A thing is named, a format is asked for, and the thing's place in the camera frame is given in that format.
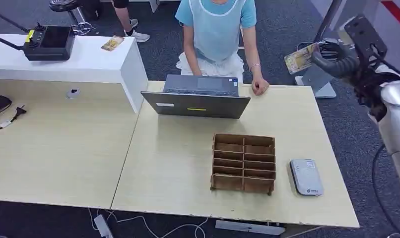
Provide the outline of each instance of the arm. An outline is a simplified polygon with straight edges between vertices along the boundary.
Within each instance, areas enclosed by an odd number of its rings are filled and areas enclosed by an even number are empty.
[[[184,25],[184,52],[193,75],[201,76],[199,63],[194,50],[194,27]]]
[[[249,69],[253,74],[251,87],[253,88],[254,94],[261,95],[267,90],[268,83],[263,79],[262,67],[260,66],[260,57],[256,43],[256,26],[243,28],[242,31],[245,56],[247,57]]]

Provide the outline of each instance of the cardboard compartment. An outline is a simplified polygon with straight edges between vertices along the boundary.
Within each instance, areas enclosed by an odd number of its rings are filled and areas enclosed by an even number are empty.
[[[266,147],[266,146],[245,145],[244,151],[245,151],[245,153],[248,153],[248,154],[274,155],[274,148]]]
[[[275,179],[276,172],[269,170],[244,169],[244,177],[258,178],[258,179]]]
[[[266,137],[266,136],[244,136],[244,145],[255,145],[255,146],[264,146],[264,147],[274,147],[274,138]]]
[[[242,152],[214,151],[215,158],[242,161]]]
[[[274,180],[265,178],[244,178],[244,191],[259,192],[271,195],[274,190]]]
[[[244,137],[241,135],[216,134],[214,136],[215,143],[243,145]]]
[[[276,171],[276,163],[244,160],[245,169]]]
[[[228,160],[228,159],[214,158],[213,165],[242,169],[242,161],[241,160]]]
[[[216,134],[210,189],[271,195],[276,179],[274,138]]]
[[[216,143],[214,149],[219,151],[243,152],[242,145],[236,144]]]
[[[262,161],[262,162],[272,162],[276,163],[276,156],[274,155],[263,155],[263,154],[245,154],[244,160],[249,161]]]
[[[213,166],[214,174],[242,176],[242,168]]]
[[[242,179],[238,176],[213,174],[211,182],[214,187],[211,187],[211,189],[242,190]]]

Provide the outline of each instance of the yellow sticker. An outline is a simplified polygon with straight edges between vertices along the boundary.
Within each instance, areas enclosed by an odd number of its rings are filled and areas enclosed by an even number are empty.
[[[29,34],[28,34],[28,36],[26,37],[26,41],[25,42],[29,42],[30,41],[30,38],[33,36],[33,33],[35,32],[35,30],[31,30],[31,31],[29,31]]]
[[[206,109],[203,109],[203,108],[187,108],[187,110],[191,110],[191,111],[207,111]]]

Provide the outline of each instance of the sneaker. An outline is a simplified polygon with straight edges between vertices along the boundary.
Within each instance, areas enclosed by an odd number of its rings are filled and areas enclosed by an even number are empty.
[[[130,24],[132,25],[132,29],[133,29],[138,25],[138,20],[137,19],[130,19]]]
[[[146,41],[148,41],[150,39],[149,35],[138,33],[135,30],[132,30],[132,32],[124,31],[124,34],[125,34],[125,36],[134,37],[137,42],[146,42]]]

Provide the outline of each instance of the hand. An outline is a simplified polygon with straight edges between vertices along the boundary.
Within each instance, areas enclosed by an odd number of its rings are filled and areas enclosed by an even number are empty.
[[[256,96],[263,94],[267,90],[268,86],[269,84],[263,79],[263,77],[253,77],[251,87]]]

